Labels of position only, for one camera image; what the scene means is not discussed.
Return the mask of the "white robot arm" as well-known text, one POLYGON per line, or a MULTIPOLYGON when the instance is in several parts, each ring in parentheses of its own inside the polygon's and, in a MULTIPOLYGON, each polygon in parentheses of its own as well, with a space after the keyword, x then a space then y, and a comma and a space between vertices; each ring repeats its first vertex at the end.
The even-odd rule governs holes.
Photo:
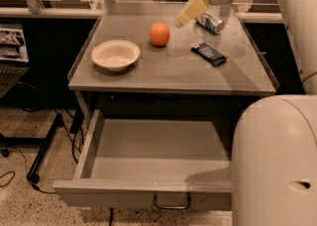
MULTIPOLYGON (((182 27, 209 5, 189 2, 182 27)), ((277 0, 302 95, 279 95, 249 106, 232 148, 233 226, 317 226, 317 0, 277 0)))

